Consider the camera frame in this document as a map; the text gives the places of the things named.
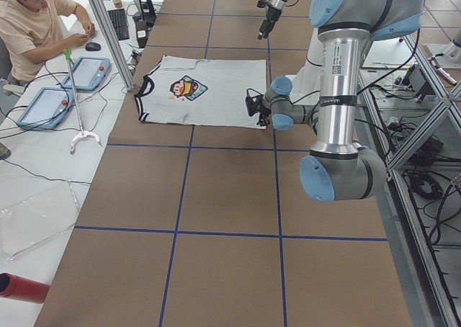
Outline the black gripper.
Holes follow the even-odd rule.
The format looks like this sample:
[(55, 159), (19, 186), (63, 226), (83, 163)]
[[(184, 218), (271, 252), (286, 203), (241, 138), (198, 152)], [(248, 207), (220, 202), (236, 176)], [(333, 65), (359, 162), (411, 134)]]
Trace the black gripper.
[(279, 19), (285, 7), (285, 2), (283, 0), (258, 0), (256, 6), (266, 9), (265, 18), (259, 28), (257, 39), (267, 39), (274, 28), (274, 23)]
[(257, 125), (267, 127), (269, 125), (270, 109), (264, 106), (264, 95), (254, 89), (246, 90), (245, 104), (249, 117), (259, 116)]

